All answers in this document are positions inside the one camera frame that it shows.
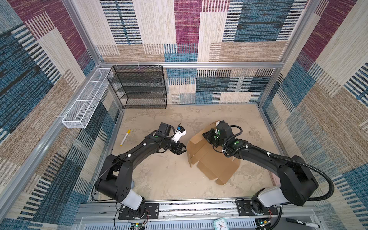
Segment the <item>brown cardboard box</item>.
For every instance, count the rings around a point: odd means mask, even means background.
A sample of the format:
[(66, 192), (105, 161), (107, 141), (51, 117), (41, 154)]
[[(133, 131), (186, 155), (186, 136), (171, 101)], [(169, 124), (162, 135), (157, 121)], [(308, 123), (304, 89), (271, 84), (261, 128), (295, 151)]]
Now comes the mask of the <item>brown cardboard box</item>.
[(213, 149), (203, 137), (203, 133), (215, 129), (219, 121), (215, 121), (195, 134), (188, 142), (187, 155), (190, 166), (196, 165), (198, 169), (216, 184), (223, 186), (235, 174), (240, 166), (240, 160), (227, 158), (223, 153), (216, 152), (220, 148)]

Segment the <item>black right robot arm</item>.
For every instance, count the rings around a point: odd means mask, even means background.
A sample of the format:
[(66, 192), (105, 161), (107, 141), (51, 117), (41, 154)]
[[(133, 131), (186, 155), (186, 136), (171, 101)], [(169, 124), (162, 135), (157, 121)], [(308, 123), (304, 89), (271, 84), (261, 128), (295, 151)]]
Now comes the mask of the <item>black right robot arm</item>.
[(318, 183), (302, 158), (273, 154), (245, 140), (226, 136), (225, 133), (219, 133), (214, 129), (203, 133), (202, 136), (214, 147), (221, 147), (226, 157), (252, 162), (279, 178), (279, 186), (263, 188), (252, 197), (250, 206), (255, 214), (261, 215), (275, 205), (290, 203), (303, 206), (307, 201), (312, 201), (312, 194), (317, 190)]

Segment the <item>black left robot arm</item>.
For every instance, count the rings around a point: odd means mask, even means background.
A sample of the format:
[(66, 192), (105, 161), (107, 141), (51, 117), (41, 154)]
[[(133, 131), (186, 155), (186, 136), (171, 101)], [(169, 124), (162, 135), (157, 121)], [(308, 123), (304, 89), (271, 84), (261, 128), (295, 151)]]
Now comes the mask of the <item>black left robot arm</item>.
[(146, 211), (145, 199), (132, 189), (133, 171), (149, 156), (161, 153), (160, 150), (181, 155), (186, 152), (186, 146), (165, 134), (156, 134), (153, 131), (131, 150), (117, 156), (109, 155), (104, 160), (95, 190), (138, 215), (143, 215)]

